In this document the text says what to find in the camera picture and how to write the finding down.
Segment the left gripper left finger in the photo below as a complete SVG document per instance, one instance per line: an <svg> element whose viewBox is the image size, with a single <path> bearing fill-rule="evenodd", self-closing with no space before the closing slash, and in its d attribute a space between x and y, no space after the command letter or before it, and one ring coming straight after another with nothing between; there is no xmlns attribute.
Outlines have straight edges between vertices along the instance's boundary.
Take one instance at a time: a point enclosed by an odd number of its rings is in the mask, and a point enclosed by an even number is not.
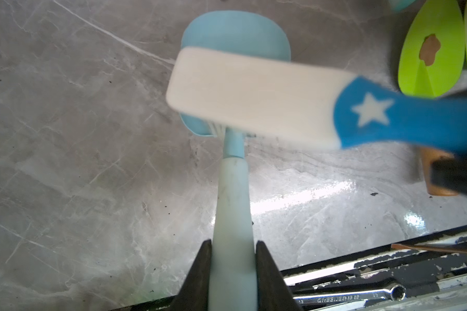
<svg viewBox="0 0 467 311"><path fill-rule="evenodd" d="M203 311L208 309L211 258L211 240L206 240L201 244L184 284L173 299L169 310Z"/></svg>

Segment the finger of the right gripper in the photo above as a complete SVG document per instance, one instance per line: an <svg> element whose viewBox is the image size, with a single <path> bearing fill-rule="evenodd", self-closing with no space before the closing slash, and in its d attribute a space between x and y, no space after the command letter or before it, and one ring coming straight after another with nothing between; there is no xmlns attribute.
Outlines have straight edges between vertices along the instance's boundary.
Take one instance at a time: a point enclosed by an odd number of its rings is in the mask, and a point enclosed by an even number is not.
<svg viewBox="0 0 467 311"><path fill-rule="evenodd" d="M467 157L434 161L430 181L433 185L467 195Z"/></svg>

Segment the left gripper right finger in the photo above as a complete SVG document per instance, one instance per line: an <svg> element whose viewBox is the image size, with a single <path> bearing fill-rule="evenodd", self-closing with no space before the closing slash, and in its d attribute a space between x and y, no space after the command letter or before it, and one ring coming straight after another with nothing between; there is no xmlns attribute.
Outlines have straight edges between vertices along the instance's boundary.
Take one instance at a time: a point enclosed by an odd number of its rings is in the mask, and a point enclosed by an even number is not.
<svg viewBox="0 0 467 311"><path fill-rule="evenodd" d="M302 310L293 299L266 243L256 243L256 273L258 282L258 310Z"/></svg>

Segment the light blue round trowel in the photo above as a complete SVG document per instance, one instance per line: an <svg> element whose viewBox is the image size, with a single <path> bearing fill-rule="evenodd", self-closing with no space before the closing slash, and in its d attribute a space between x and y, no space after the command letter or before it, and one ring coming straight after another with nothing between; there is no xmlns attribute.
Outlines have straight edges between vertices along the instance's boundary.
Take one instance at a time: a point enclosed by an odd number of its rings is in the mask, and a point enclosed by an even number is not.
<svg viewBox="0 0 467 311"><path fill-rule="evenodd" d="M272 20L243 11L214 11L194 19L181 46L289 61L285 32ZM223 140L208 286L209 310L257 310L258 278L249 198L245 135L186 114L185 126L197 136Z"/></svg>

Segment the white brush blue handle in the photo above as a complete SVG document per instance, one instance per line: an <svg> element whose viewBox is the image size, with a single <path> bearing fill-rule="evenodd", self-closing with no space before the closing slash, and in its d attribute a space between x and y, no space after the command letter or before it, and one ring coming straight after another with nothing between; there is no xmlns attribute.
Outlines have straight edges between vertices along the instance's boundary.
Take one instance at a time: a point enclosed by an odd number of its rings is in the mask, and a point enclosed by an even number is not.
<svg viewBox="0 0 467 311"><path fill-rule="evenodd" d="M341 69L187 47L166 101L186 115L316 149L399 141L467 154L467 98L409 97Z"/></svg>

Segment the steel combination wrench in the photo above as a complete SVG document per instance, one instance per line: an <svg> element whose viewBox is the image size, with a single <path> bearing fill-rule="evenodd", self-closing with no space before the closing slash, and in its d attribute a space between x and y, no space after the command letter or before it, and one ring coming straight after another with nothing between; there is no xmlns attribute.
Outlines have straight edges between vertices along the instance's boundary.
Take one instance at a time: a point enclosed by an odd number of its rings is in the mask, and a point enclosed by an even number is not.
<svg viewBox="0 0 467 311"><path fill-rule="evenodd" d="M293 299L300 306L336 305L355 301L401 301L406 298L406 291L405 286L394 282L382 288L297 295Z"/></svg>

